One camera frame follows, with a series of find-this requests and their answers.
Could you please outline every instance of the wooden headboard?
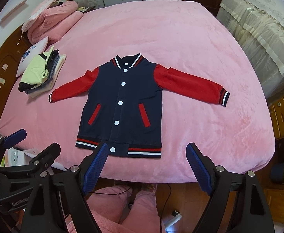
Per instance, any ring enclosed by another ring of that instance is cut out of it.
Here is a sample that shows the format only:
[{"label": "wooden headboard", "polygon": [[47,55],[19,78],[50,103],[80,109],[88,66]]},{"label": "wooden headboard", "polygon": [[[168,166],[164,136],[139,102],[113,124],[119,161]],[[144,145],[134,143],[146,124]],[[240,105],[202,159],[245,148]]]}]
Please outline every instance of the wooden headboard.
[{"label": "wooden headboard", "polygon": [[16,81],[19,62],[30,46],[26,34],[21,32],[20,26],[6,39],[0,48],[0,117]]}]

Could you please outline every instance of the dark blue bin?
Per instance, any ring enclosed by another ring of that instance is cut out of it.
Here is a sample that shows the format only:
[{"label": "dark blue bin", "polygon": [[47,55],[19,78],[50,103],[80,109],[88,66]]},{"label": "dark blue bin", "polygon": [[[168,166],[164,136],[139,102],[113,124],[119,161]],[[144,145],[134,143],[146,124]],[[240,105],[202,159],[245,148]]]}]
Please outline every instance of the dark blue bin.
[{"label": "dark blue bin", "polygon": [[276,164],[272,167],[270,179],[275,183],[284,184],[284,163]]}]

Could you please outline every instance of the pink pants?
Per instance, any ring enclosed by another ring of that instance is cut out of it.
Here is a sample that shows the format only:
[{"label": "pink pants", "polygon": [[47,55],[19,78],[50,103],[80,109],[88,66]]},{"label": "pink pants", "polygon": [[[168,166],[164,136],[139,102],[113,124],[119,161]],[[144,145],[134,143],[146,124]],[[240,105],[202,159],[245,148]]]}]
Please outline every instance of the pink pants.
[{"label": "pink pants", "polygon": [[[121,232],[121,233],[159,233],[160,218],[157,214],[156,197],[151,192],[140,191],[135,197],[128,216],[120,222],[123,210],[128,203],[128,197],[132,189],[127,190],[128,186],[113,186],[97,190],[87,200],[88,206],[102,232]],[[69,232],[75,232],[72,223],[68,225]]]}]

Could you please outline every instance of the cream folded garment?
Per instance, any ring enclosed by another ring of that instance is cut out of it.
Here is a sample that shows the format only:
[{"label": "cream folded garment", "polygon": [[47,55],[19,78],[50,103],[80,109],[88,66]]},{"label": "cream folded garment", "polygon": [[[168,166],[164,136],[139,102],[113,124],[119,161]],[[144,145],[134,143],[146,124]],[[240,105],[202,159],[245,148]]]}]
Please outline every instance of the cream folded garment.
[{"label": "cream folded garment", "polygon": [[52,80],[46,86],[44,86],[42,89],[39,89],[39,90],[37,90],[33,93],[30,93],[29,94],[30,97],[35,98],[35,97],[39,96],[40,94],[53,89],[54,84],[55,84],[55,82],[58,78],[58,74],[59,74],[65,60],[66,60],[66,55],[60,55],[59,61],[58,61],[57,66],[54,70],[54,75],[53,75]]}]

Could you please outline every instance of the person's leg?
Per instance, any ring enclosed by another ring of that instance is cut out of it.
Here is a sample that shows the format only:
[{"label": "person's leg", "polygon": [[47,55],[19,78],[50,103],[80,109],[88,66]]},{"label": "person's leg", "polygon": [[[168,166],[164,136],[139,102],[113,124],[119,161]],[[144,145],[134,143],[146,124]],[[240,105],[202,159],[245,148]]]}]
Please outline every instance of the person's leg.
[{"label": "person's leg", "polygon": [[138,192],[131,211],[122,226],[136,233],[160,232],[160,217],[156,208],[155,192],[156,189],[154,191],[149,188],[142,188],[142,191]]},{"label": "person's leg", "polygon": [[129,186],[116,185],[113,187],[106,187],[95,191],[87,200],[87,204],[90,210],[94,210],[103,217],[118,223],[124,207],[127,205],[127,199],[132,193],[132,189]]}]

